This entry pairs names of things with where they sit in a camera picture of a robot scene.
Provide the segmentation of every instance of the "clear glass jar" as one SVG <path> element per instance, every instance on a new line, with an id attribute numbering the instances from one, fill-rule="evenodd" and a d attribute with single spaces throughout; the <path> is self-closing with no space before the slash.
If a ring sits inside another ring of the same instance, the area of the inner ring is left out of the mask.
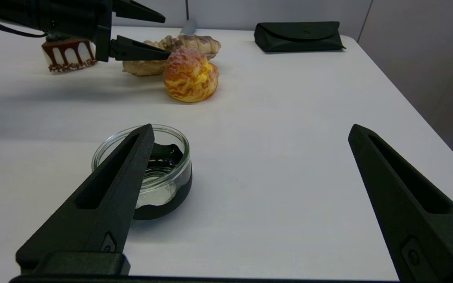
<path id="1" fill-rule="evenodd" d="M 97 148 L 92 158 L 92 171 L 140 126 L 120 131 Z M 137 199 L 134 219 L 149 220 L 174 211 L 187 197 L 191 188 L 190 147 L 186 137 L 173 127 L 152 124 L 155 134 L 153 151 Z"/>

